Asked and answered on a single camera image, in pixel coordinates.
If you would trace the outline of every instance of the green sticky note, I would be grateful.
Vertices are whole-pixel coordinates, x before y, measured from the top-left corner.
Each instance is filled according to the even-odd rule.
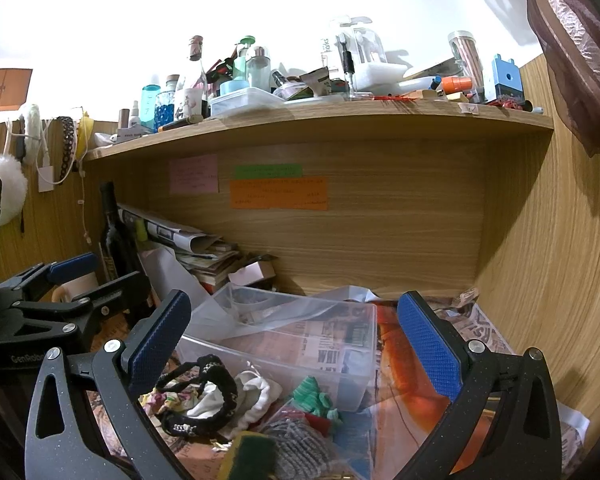
[[[249,178],[297,178],[302,176],[302,164],[251,164],[236,166],[235,180]]]

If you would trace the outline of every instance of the blue gripper pad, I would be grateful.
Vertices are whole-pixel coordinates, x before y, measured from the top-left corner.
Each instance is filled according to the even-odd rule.
[[[54,285],[62,285],[80,278],[98,268],[98,257],[93,253],[84,253],[64,262],[51,264],[46,273],[46,280]]]
[[[398,300],[398,322],[437,393],[456,400],[468,368],[462,336],[415,291]]]
[[[132,397],[153,389],[190,318],[189,297],[172,290],[160,307],[129,333],[120,364],[128,375],[127,390]]]

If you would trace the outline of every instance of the orange cap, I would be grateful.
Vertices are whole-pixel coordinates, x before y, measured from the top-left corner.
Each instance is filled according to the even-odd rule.
[[[470,77],[449,76],[442,78],[442,89],[445,94],[455,94],[464,90],[471,90],[474,87],[474,82]]]

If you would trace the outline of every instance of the silver screw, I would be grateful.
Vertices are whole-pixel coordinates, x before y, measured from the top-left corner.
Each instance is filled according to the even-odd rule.
[[[542,361],[542,359],[544,359],[542,352],[539,351],[537,348],[530,348],[529,356],[535,361]]]
[[[120,341],[117,339],[111,339],[109,341],[107,341],[106,343],[104,343],[104,351],[105,352],[115,352],[116,350],[118,350],[118,348],[120,348]]]
[[[54,346],[53,348],[50,348],[49,350],[46,351],[47,359],[55,359],[59,355],[60,355],[60,349],[57,346]]]
[[[474,354],[481,354],[484,352],[484,349],[485,347],[482,341],[478,341],[477,339],[471,339],[471,341],[469,341],[469,350]]]

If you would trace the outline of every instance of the white wall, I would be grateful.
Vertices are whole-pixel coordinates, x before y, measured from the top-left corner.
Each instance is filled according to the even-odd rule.
[[[472,31],[485,64],[499,52],[522,65],[540,53],[524,1],[491,0],[494,12],[485,0],[1,0],[0,66],[33,68],[29,101],[45,116],[81,105],[117,120],[151,73],[180,71],[192,35],[205,38],[207,67],[252,34],[274,67],[307,71],[341,14],[371,17],[385,50],[414,70],[450,57],[456,29]]]

